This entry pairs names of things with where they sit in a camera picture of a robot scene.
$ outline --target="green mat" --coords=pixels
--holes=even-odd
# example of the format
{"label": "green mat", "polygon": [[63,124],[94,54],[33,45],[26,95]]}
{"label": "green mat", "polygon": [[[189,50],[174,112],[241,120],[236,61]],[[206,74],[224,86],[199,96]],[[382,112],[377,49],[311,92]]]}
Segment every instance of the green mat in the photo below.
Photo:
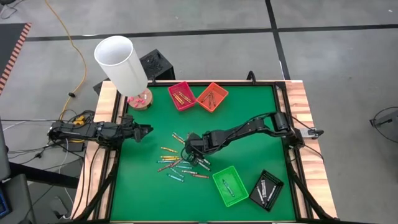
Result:
{"label": "green mat", "polygon": [[[183,138],[190,132],[201,135],[214,129],[233,128],[257,114],[276,110],[274,94],[269,86],[225,88],[229,95],[213,113],[198,104],[186,111],[177,111],[167,87],[150,88],[154,103],[148,110],[128,109],[136,122],[150,124],[154,130],[140,143],[129,139],[122,146],[112,221],[294,220],[280,138],[265,134],[248,136],[208,156],[207,159],[212,163],[211,172],[200,166],[193,168],[200,174],[211,176],[229,166],[235,166],[249,193],[262,170],[266,169],[285,183],[271,212],[265,211],[249,198],[226,207],[212,178],[201,179],[186,174],[185,182],[182,183],[167,177],[167,173],[173,174],[170,170],[157,172],[157,169],[165,165],[156,163],[160,156],[177,155],[161,150],[161,146],[178,151],[183,147],[172,137],[173,131]],[[199,96],[204,89],[204,86],[192,87],[195,96]],[[272,126],[270,120],[266,120],[266,123]]]}

